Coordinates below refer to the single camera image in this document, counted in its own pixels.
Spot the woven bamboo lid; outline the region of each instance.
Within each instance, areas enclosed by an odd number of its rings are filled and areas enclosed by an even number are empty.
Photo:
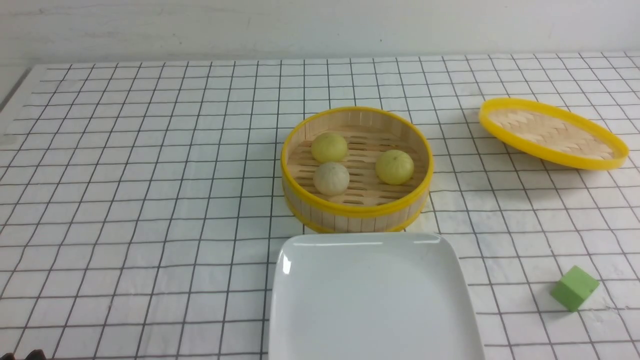
[[[594,122],[550,105],[492,99],[480,110],[484,128],[514,148],[543,160],[590,170],[622,166],[629,149]]]

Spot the bamboo steamer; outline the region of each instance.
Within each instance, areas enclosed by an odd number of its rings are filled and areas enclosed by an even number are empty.
[[[311,143],[327,131],[341,134],[349,147],[340,162],[349,171],[349,187],[334,197],[320,194],[313,184],[320,163],[311,155]],[[391,149],[413,160],[413,177],[405,184],[387,185],[376,176],[378,156]],[[387,111],[359,106],[324,111],[300,123],[284,143],[280,164],[289,209],[320,233],[403,230],[420,215],[433,175],[431,149],[413,124]]]

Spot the white wall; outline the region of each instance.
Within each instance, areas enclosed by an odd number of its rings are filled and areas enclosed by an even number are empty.
[[[640,49],[638,0],[3,0],[0,64]]]

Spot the yellow plastic rim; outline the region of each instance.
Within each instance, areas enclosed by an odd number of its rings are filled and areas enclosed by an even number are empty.
[[[603,141],[603,143],[606,143],[614,151],[614,157],[613,159],[608,160],[585,158],[552,150],[548,147],[520,138],[489,119],[489,114],[491,112],[502,109],[534,111],[536,113],[541,113],[563,120],[585,130],[589,134]],[[629,155],[629,148],[627,145],[604,127],[569,111],[556,108],[555,106],[542,104],[540,102],[524,99],[512,99],[508,97],[491,99],[484,102],[480,108],[480,114],[478,116],[480,118],[480,124],[482,124],[489,133],[502,140],[504,143],[537,158],[567,167],[583,168],[586,170],[611,170],[621,167]]]
[[[412,131],[414,131],[416,134],[418,134],[420,136],[420,139],[422,140],[422,143],[424,144],[424,146],[427,149],[427,154],[428,154],[428,159],[427,161],[429,162],[427,165],[427,174],[425,175],[424,179],[422,180],[422,182],[420,183],[420,185],[418,185],[418,187],[416,187],[416,189],[414,189],[414,191],[410,192],[408,195],[401,197],[400,199],[397,199],[395,201],[389,202],[388,204],[384,204],[384,205],[377,205],[377,206],[347,206],[347,205],[343,205],[343,204],[336,204],[334,202],[330,202],[324,199],[320,199],[319,197],[311,194],[310,192],[306,191],[305,189],[302,188],[302,186],[300,186],[294,179],[293,176],[291,175],[291,173],[289,172],[289,169],[287,168],[287,148],[289,147],[289,143],[291,143],[291,139],[293,138],[293,135],[302,127],[304,127],[304,125],[318,117],[321,116],[325,116],[331,113],[337,113],[340,111],[353,111],[353,110],[360,110],[360,111],[371,111],[371,112],[375,112],[375,113],[380,113],[380,114],[384,114],[386,116],[392,117],[398,121],[403,122],[405,125],[407,125]],[[296,126],[290,133],[289,136],[287,136],[287,139],[284,142],[284,145],[282,146],[282,153],[280,155],[280,168],[282,169],[282,177],[283,179],[285,179],[290,185],[291,185],[291,189],[292,191],[302,200],[304,200],[305,202],[307,202],[310,206],[313,206],[317,209],[320,209],[322,211],[327,211],[329,213],[332,213],[334,215],[340,215],[340,216],[345,216],[345,217],[352,217],[352,216],[358,216],[358,217],[362,217],[362,218],[368,218],[368,217],[378,217],[380,215],[386,215],[386,214],[390,214],[390,213],[394,213],[396,211],[402,210],[405,207],[409,206],[411,203],[415,202],[416,199],[418,199],[424,192],[426,192],[429,188],[429,183],[431,182],[431,177],[433,176],[433,154],[431,153],[431,147],[429,146],[429,143],[427,142],[426,138],[424,138],[424,135],[420,132],[420,130],[418,130],[417,127],[415,127],[411,122],[408,122],[407,120],[397,116],[396,114],[384,111],[384,110],[380,110],[380,109],[375,109],[375,108],[367,108],[365,106],[349,106],[346,108],[335,108],[335,109],[331,109],[331,110],[327,110],[327,111],[323,111],[321,113],[317,113],[309,118],[307,118],[306,120],[304,120],[303,122],[301,122],[300,124],[298,124],[298,126]]]
[[[287,203],[287,207],[289,208],[289,210],[291,210],[291,213],[306,227],[308,227],[309,229],[317,232],[317,233],[324,233],[324,234],[333,234],[335,233],[335,231],[331,230],[331,229],[327,229],[326,227],[320,226],[320,225],[316,225],[314,223],[312,223],[311,221],[309,221],[308,219],[306,219],[305,217],[302,216],[301,213],[298,213],[298,211],[296,211],[293,206],[291,205],[291,203],[289,202],[289,199],[287,199],[287,197],[284,197],[284,201]],[[426,205],[426,201],[422,203],[422,208],[424,208],[424,206]],[[389,230],[386,230],[386,233],[396,233],[398,231],[402,231],[404,229],[406,229],[409,225],[411,225],[415,219],[417,219],[422,213],[420,211],[417,211],[415,214],[413,214],[410,218],[408,218],[406,221],[404,221],[402,224],[396,226],[396,227],[392,227]]]

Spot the black grid line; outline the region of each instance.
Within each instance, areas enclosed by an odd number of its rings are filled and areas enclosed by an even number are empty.
[[[102,148],[102,150],[101,150],[101,152],[100,152],[99,159],[100,159],[100,158],[102,157],[102,155],[104,154],[104,150],[105,150],[105,147],[103,147],[103,148]],[[92,172],[92,175],[91,175],[90,179],[91,179],[91,178],[93,177],[93,175],[95,174],[95,170],[96,170],[96,168],[97,168],[97,167],[95,167],[95,168],[93,169],[93,172]],[[84,196],[86,195],[86,191],[87,191],[87,189],[88,189],[88,186],[84,189],[84,192],[83,192],[83,196],[82,196],[82,198],[84,198]],[[106,217],[108,216],[109,211],[111,210],[111,205],[112,205],[112,204],[110,204],[110,205],[109,205],[109,209],[108,209],[107,213],[105,214],[105,219],[106,219]],[[76,215],[77,215],[77,211],[78,211],[79,209],[80,209],[80,205],[78,205],[78,207],[77,207],[77,209],[76,209],[76,213],[74,213],[74,218],[76,217]],[[102,224],[102,226],[100,227],[100,232],[102,232],[102,229],[103,229],[103,228],[104,228],[104,223],[103,223],[103,224]],[[67,231],[66,231],[65,236],[63,237],[63,239],[66,239],[66,238],[67,238],[67,235],[68,235],[69,230],[70,230],[70,227],[68,227],[68,228],[67,228]],[[55,349],[53,350],[53,353],[51,354],[51,355],[52,355],[52,357],[54,357],[54,356],[56,355],[56,353],[57,353],[57,351],[58,351],[58,349],[59,349],[60,343],[62,342],[62,339],[63,339],[63,337],[64,337],[64,335],[65,335],[65,329],[66,329],[66,326],[68,325],[69,320],[71,319],[71,314],[72,314],[72,312],[73,312],[73,310],[74,310],[74,307],[75,307],[75,305],[76,305],[76,301],[77,301],[77,297],[78,297],[78,295],[80,294],[80,291],[81,291],[82,285],[83,285],[84,280],[85,280],[85,278],[86,278],[86,274],[87,274],[87,271],[88,271],[88,269],[89,269],[89,264],[90,264],[90,262],[91,262],[91,259],[93,258],[93,255],[95,254],[95,248],[96,248],[96,244],[97,244],[97,242],[98,242],[98,239],[99,239],[99,237],[97,237],[97,238],[96,238],[96,240],[95,240],[95,243],[93,243],[92,250],[91,250],[91,254],[90,254],[90,256],[89,256],[89,260],[87,261],[87,266],[86,266],[86,268],[84,269],[82,279],[80,280],[80,284],[78,285],[78,289],[77,289],[77,291],[76,291],[76,297],[74,298],[74,301],[73,301],[73,303],[72,303],[72,305],[71,305],[71,308],[69,309],[69,314],[67,315],[67,319],[65,320],[65,327],[64,327],[64,328],[62,329],[62,331],[60,332],[60,337],[58,338],[58,341],[56,342],[56,347],[55,347]],[[97,352],[97,347],[98,347],[98,346],[99,346],[99,341],[98,341],[98,343],[96,344],[96,352]]]

